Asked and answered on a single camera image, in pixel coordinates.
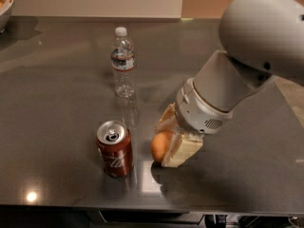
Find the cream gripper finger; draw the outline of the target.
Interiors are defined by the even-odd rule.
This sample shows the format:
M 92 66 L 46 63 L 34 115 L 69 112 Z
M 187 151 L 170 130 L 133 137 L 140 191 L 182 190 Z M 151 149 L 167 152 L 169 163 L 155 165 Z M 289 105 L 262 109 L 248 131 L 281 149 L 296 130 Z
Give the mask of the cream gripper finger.
M 169 149 L 161 161 L 162 167 L 179 167 L 203 146 L 204 135 L 187 131 L 174 131 Z
M 176 119 L 176 108 L 174 104 L 170 104 L 162 113 L 161 118 L 155 126 L 155 133 L 174 130 L 178 126 Z

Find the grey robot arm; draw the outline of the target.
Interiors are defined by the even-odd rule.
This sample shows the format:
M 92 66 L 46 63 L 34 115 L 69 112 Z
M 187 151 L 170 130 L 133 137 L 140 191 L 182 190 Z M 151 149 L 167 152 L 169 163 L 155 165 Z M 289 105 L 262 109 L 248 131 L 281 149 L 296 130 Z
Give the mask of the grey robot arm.
M 150 145 L 163 167 L 179 167 L 233 118 L 236 106 L 281 77 L 304 82 L 304 7 L 295 0 L 234 0 L 222 14 L 223 46 L 186 80 L 162 113 Z

